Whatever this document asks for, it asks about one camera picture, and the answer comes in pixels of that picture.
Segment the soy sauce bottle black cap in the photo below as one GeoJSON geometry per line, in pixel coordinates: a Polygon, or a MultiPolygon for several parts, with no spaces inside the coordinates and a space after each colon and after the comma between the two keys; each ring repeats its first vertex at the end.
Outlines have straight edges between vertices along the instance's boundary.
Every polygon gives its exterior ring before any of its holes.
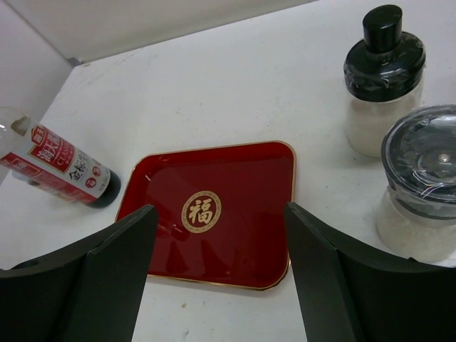
{"type": "Polygon", "coordinates": [[[121,187],[110,168],[11,107],[1,108],[1,165],[95,209],[110,205],[121,187]]]}

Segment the salt grinder jar grey lid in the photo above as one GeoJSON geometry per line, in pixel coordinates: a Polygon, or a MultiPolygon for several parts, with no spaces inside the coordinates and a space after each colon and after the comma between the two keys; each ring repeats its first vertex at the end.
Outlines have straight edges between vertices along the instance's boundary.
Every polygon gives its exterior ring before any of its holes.
{"type": "Polygon", "coordinates": [[[423,262],[455,251],[455,105],[421,107],[383,138],[388,186],[375,223],[394,253],[423,262]]]}

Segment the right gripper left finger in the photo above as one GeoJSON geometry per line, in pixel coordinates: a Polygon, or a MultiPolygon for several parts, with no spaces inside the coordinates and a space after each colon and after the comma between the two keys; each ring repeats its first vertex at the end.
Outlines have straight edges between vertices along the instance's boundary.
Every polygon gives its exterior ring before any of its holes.
{"type": "Polygon", "coordinates": [[[131,341],[158,213],[145,205],[66,247],[1,271],[2,341],[131,341]]]}

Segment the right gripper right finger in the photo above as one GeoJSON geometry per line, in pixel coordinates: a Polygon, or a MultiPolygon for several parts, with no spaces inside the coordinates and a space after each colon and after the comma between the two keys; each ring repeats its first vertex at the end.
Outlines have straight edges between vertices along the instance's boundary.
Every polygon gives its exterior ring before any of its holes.
{"type": "Polygon", "coordinates": [[[455,270],[404,259],[296,203],[286,238],[309,341],[453,341],[455,270]]]}

